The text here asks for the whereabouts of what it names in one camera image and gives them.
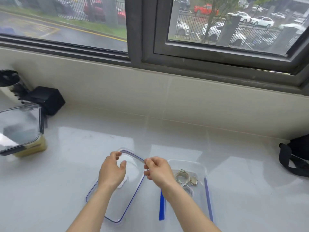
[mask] white countertop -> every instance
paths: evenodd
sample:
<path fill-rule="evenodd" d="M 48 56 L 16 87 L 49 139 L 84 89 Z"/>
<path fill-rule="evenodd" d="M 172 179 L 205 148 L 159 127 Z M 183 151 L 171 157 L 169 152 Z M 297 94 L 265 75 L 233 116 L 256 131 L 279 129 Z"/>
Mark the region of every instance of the white countertop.
<path fill-rule="evenodd" d="M 44 135 L 43 153 L 11 162 L 0 156 L 1 232 L 65 231 L 103 160 L 120 147 L 142 158 L 203 164 L 214 220 L 224 232 L 309 228 L 309 179 L 279 163 L 284 140 L 68 104 L 48 120 Z M 104 222 L 101 231 L 161 231 L 159 198 L 146 180 L 124 223 Z"/>

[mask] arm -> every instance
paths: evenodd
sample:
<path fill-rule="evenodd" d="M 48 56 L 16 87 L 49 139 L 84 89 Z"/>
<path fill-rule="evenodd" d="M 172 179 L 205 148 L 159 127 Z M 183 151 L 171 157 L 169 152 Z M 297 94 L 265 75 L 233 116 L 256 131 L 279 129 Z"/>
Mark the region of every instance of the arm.
<path fill-rule="evenodd" d="M 168 162 L 159 157 L 145 159 L 144 172 L 149 180 L 162 189 L 164 198 L 171 204 L 184 232 L 221 232 L 176 182 Z"/>
<path fill-rule="evenodd" d="M 123 181 L 126 174 L 126 161 L 117 166 L 121 152 L 112 152 L 106 157 L 98 177 L 98 189 L 86 206 L 80 211 L 66 232 L 99 232 L 109 200 Z"/>

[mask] black bag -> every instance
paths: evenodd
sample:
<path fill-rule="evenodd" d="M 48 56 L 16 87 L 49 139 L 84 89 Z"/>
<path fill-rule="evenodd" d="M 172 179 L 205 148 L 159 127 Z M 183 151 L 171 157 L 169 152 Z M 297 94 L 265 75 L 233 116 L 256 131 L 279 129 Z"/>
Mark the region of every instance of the black bag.
<path fill-rule="evenodd" d="M 295 138 L 291 140 L 289 144 L 279 144 L 280 163 L 291 173 L 302 176 L 309 177 L 309 164 L 302 160 L 309 160 L 309 134 Z M 289 161 L 292 160 L 296 168 L 289 167 Z"/>

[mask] person's left hand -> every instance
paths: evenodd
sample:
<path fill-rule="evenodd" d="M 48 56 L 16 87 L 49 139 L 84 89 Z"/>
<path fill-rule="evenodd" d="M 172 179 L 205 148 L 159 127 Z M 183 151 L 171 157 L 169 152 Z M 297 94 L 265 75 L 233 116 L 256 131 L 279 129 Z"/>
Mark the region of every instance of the person's left hand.
<path fill-rule="evenodd" d="M 116 161 L 119 156 L 121 152 L 114 151 L 104 160 L 98 176 L 98 189 L 108 187 L 114 192 L 125 178 L 127 162 L 122 161 L 118 167 Z"/>

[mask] hand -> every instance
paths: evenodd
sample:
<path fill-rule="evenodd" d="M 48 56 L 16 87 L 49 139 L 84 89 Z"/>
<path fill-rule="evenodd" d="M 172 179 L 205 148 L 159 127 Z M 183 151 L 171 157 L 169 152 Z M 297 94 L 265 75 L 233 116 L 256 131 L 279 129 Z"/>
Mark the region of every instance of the hand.
<path fill-rule="evenodd" d="M 121 152 L 114 151 L 104 160 L 98 175 L 98 189 L 108 187 L 114 192 L 125 178 L 127 162 L 122 161 L 118 167 L 116 161 L 119 156 L 121 156 Z"/>
<path fill-rule="evenodd" d="M 144 163 L 144 169 L 148 169 L 144 171 L 144 175 L 161 188 L 163 196 L 166 198 L 168 190 L 178 186 L 170 165 L 160 157 L 147 158 Z"/>

